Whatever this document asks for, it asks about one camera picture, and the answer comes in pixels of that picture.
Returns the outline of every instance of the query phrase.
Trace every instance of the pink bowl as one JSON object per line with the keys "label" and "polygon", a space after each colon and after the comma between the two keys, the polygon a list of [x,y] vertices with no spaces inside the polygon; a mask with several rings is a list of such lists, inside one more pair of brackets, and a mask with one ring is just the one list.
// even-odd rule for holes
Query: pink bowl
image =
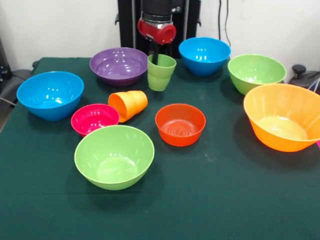
{"label": "pink bowl", "polygon": [[71,118],[71,126],[82,137],[110,125],[119,123],[119,113],[107,104],[90,104],[77,110]]}

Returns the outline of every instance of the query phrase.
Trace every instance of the orange bowl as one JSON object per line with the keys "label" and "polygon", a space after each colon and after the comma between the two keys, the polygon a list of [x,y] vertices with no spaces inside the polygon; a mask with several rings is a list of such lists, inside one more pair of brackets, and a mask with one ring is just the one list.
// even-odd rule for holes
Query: orange bowl
{"label": "orange bowl", "polygon": [[155,124],[167,144],[185,147],[199,139],[206,125],[206,117],[194,106],[176,103],[161,108],[155,115]]}
{"label": "orange bowl", "polygon": [[253,88],[244,110],[256,137],[268,147],[297,152],[320,140],[320,95],[277,83]]}

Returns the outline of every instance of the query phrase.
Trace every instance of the orange-red bowl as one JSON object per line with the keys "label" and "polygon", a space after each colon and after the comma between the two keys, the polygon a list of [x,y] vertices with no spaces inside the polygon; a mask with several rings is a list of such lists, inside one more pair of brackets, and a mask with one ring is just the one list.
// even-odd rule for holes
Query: orange-red bowl
{"label": "orange-red bowl", "polygon": [[194,144],[206,125],[206,117],[198,108],[175,103],[164,106],[155,116],[162,140],[175,147]]}

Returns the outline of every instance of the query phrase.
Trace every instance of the large orange bowl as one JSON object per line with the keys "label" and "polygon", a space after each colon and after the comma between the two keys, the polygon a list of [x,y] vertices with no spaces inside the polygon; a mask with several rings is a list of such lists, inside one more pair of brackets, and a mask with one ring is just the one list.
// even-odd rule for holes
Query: large orange bowl
{"label": "large orange bowl", "polygon": [[244,110],[257,138],[282,152],[297,152],[320,140],[320,95],[285,83],[253,88]]}

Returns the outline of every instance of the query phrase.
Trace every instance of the black wire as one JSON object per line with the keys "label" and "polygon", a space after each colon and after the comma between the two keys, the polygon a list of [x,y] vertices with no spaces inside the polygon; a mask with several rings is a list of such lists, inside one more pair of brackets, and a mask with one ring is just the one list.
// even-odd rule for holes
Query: black wire
{"label": "black wire", "polygon": [[227,33],[227,21],[228,21],[228,16],[229,16],[229,0],[226,0],[226,16],[225,16],[225,22],[224,22],[224,31],[225,31],[226,39],[227,39],[228,42],[229,42],[229,47],[231,47],[231,42],[230,42],[230,40],[229,40],[228,33]]}
{"label": "black wire", "polygon": [[221,28],[220,28],[220,13],[221,13],[221,0],[219,0],[219,12],[218,12],[218,31],[219,31],[219,40],[221,40]]}

